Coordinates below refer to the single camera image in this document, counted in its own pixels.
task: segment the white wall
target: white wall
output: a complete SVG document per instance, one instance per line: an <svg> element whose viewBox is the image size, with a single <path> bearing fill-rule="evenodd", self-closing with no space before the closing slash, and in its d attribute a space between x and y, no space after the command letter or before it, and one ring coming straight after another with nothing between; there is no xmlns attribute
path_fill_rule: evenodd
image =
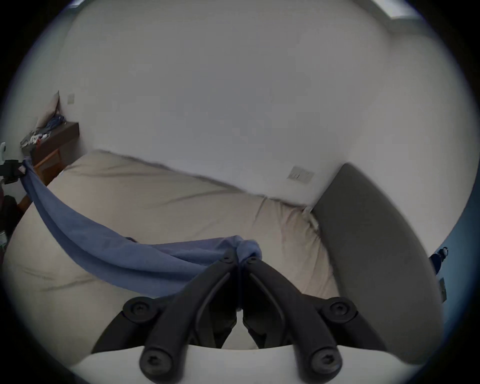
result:
<svg viewBox="0 0 480 384"><path fill-rule="evenodd" d="M23 159L20 141L35 128L39 115L58 91L60 51L72 25L74 13L62 13L32 46L12 80L0 118L0 142L5 142L5 158ZM5 194L17 200L25 196L21 183L3 186Z"/></svg>
<svg viewBox="0 0 480 384"><path fill-rule="evenodd" d="M349 159L387 193L433 253L472 191L479 116L454 60L432 38L394 38L384 76Z"/></svg>
<svg viewBox="0 0 480 384"><path fill-rule="evenodd" d="M1 119L8 157L57 90L80 122L80 154L107 149L303 204L352 161L427 252L458 220L479 159L478 114L442 45L391 40L348 0L92 1L26 59ZM316 173L310 184L286 179L293 165ZM23 196L19 183L5 190Z"/></svg>
<svg viewBox="0 0 480 384"><path fill-rule="evenodd" d="M83 151L102 148L312 203L346 161L389 35L340 0L95 0L58 82ZM294 165L309 185L287 180Z"/></svg>

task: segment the wall outlet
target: wall outlet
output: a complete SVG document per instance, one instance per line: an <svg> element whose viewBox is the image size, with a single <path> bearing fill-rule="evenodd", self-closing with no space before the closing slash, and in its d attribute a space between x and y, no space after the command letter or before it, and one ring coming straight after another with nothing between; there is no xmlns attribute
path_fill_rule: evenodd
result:
<svg viewBox="0 0 480 384"><path fill-rule="evenodd" d="M308 184L310 180L312 180L314 173L311 171L307 171L306 169L303 169L302 167L297 167L294 166L292 168L292 171L288 175L287 179L292 179L295 181L299 181L303 184Z"/></svg>

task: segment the crumpled fabric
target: crumpled fabric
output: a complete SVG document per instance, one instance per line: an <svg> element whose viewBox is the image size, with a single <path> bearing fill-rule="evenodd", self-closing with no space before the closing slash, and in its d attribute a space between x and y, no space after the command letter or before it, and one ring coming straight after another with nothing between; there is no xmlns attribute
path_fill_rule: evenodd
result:
<svg viewBox="0 0 480 384"><path fill-rule="evenodd" d="M262 257L256 241L240 236L155 245L130 241L64 204L42 183L30 158L23 165L22 185L58 244L85 271L115 286L168 296L229 249L240 264L250 256Z"/></svg>

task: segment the bedroom wall corner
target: bedroom wall corner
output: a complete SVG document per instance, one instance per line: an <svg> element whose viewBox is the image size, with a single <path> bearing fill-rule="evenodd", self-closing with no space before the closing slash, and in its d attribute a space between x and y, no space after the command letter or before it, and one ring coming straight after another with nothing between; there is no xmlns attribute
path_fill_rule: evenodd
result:
<svg viewBox="0 0 480 384"><path fill-rule="evenodd" d="M349 160L369 176L434 253L458 221L480 155L477 105L446 47L399 35Z"/></svg>

